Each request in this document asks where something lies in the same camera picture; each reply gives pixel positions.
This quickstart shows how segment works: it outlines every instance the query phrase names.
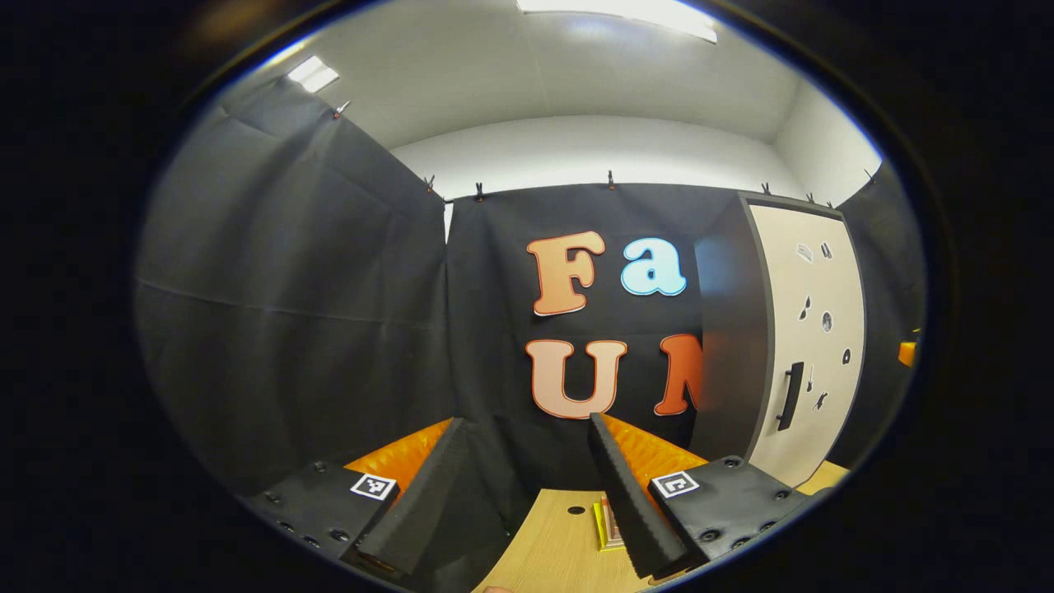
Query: binder clip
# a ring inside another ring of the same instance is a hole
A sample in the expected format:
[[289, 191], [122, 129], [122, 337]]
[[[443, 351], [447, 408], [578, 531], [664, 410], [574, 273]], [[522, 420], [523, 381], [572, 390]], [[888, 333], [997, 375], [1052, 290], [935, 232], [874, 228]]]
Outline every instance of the binder clip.
[[336, 111], [333, 112], [333, 119], [340, 119], [340, 114], [344, 113], [344, 110], [347, 108], [348, 103], [350, 102], [351, 101], [344, 101], [343, 105], [336, 107]]

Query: sticker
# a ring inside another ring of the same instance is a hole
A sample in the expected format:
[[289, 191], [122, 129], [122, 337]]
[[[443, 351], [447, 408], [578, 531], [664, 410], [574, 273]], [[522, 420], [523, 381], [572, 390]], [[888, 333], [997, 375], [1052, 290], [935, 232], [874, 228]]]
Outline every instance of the sticker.
[[802, 259], [805, 259], [809, 263], [813, 262], [813, 250], [809, 249], [808, 245], [805, 244], [804, 242], [798, 243], [798, 255], [800, 255]]
[[369, 498], [384, 500], [394, 487], [395, 480], [382, 478], [380, 476], [372, 476], [370, 474], [363, 474], [363, 477], [358, 478], [355, 486], [351, 487], [351, 492]]
[[813, 410], [820, 410], [821, 408], [823, 408], [823, 400], [825, 399], [827, 399], [826, 392], [820, 394], [820, 397], [816, 400], [816, 406], [813, 407]]
[[658, 488], [659, 492], [662, 493], [663, 498], [674, 498], [675, 496], [691, 492], [699, 488], [696, 480], [692, 480], [691, 476], [685, 474], [684, 472], [662, 476], [661, 478], [653, 478], [651, 481], [655, 482], [656, 488]]

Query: wooden surface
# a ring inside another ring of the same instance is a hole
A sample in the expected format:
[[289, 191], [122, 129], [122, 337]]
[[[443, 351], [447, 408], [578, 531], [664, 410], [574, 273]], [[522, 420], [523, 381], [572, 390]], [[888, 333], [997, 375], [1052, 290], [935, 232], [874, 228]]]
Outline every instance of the wooden surface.
[[[847, 470], [824, 461], [813, 477], [798, 487], [802, 494], [838, 483]], [[514, 593], [598, 591], [635, 593], [648, 589], [648, 578], [637, 578], [626, 550], [598, 551], [592, 503], [602, 492], [543, 490], [505, 554], [473, 590], [504, 587]], [[585, 513], [567, 510], [581, 507]]]

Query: black foam pad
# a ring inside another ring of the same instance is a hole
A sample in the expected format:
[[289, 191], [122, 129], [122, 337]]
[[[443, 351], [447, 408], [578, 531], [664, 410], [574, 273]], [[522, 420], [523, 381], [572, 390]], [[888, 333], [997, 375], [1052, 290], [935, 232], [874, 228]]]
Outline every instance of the black foam pad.
[[735, 456], [655, 478], [648, 491], [704, 561], [789, 519], [809, 498]]
[[411, 574], [432, 540], [451, 496], [457, 491], [462, 467], [468, 461], [464, 420], [455, 418], [417, 471], [413, 482], [362, 542], [358, 552], [380, 560], [404, 574]]
[[288, 537], [340, 558], [398, 496], [393, 479], [316, 461], [243, 500]]
[[699, 564], [641, 490], [601, 416], [590, 414], [589, 422], [589, 450], [637, 576], [664, 578]]

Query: door handle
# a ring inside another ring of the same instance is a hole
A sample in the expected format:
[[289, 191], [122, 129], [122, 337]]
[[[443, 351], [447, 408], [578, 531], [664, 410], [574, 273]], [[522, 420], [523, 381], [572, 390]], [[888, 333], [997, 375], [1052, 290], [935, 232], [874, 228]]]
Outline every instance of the door handle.
[[783, 414], [776, 417], [780, 421], [777, 431], [786, 431], [794, 420], [794, 411], [798, 408], [798, 394], [801, 393], [801, 377], [805, 374], [805, 363], [796, 362], [790, 365], [790, 371], [786, 375], [790, 376], [790, 386], [787, 387], [787, 399], [783, 404]]

